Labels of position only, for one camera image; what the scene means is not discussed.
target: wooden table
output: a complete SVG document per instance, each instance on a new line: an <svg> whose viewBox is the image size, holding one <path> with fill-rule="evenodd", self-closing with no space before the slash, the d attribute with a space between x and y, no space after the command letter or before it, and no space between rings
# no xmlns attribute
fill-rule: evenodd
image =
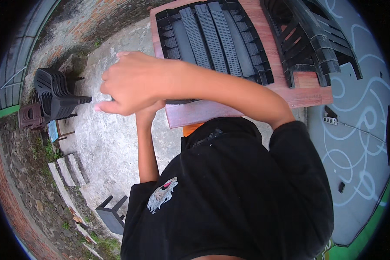
<svg viewBox="0 0 390 260"><path fill-rule="evenodd" d="M75 131L61 134L61 129L59 128L58 121L52 120L51 122L48 123L48 133L49 133L49 138L51 138L51 142L53 143L56 140L60 141L66 139L67 135L75 133Z"/></svg>
<svg viewBox="0 0 390 260"><path fill-rule="evenodd" d="M151 32L155 56L164 58L156 23L156 13L206 0L177 0L151 9ZM283 74L279 53L270 26L260 6L259 0L239 0L251 22L254 24L265 49L275 82L265 87L283 97L293 108L311 107L333 102L330 86L321 87L315 72L293 72L296 88L289 89ZM170 128L206 122L216 117L241 117L241 112L209 100L200 100L184 105L166 105L167 122Z"/></svg>

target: small black stool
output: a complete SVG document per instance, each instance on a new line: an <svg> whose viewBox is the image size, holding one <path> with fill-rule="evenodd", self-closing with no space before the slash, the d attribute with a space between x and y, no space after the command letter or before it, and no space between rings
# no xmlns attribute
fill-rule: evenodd
<svg viewBox="0 0 390 260"><path fill-rule="evenodd" d="M104 224L109 228L109 230L115 234L122 235L124 232L124 215L117 214L117 211L127 200L127 196L121 198L119 202L113 208L105 208L105 206L113 199L113 196L109 196L101 205L99 205L95 210L97 211L100 218L103 220Z"/></svg>

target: person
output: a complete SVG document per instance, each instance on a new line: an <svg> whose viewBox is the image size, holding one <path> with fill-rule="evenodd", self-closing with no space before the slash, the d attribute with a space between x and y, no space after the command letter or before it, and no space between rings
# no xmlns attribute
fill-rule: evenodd
<svg viewBox="0 0 390 260"><path fill-rule="evenodd" d="M135 113L140 184L131 187L121 259L312 259L333 232L327 175L305 124L254 82L178 60L120 52L96 111ZM159 175L151 125L165 99L207 99L268 123L212 119L181 139Z"/></svg>

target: brown plastic stool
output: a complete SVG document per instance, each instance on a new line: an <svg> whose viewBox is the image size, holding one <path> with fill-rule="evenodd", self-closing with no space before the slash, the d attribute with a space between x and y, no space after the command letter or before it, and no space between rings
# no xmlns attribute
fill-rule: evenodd
<svg viewBox="0 0 390 260"><path fill-rule="evenodd" d="M45 118L42 114L42 105L39 103L21 107L19 110L19 127L30 127L31 129L42 127Z"/></svg>

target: green wall trim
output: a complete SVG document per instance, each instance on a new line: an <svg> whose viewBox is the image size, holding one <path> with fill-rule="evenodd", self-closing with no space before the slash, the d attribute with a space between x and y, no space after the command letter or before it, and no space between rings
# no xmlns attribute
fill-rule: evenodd
<svg viewBox="0 0 390 260"><path fill-rule="evenodd" d="M358 257L360 252L367 245L369 239L374 234L377 225L380 222L381 215L383 215L386 203L388 202L388 197L390 195L390 179L387 183L387 187L384 191L383 196L381 197L381 202L375 209L370 220L367 222L367 225L363 230L358 234L354 241L347 247L336 245L329 249L325 253L325 259L330 260L353 260Z"/></svg>
<svg viewBox="0 0 390 260"><path fill-rule="evenodd" d="M7 107L5 109L0 110L0 117L4 117L10 115L11 113L17 112L20 109L20 105L16 105L13 107Z"/></svg>

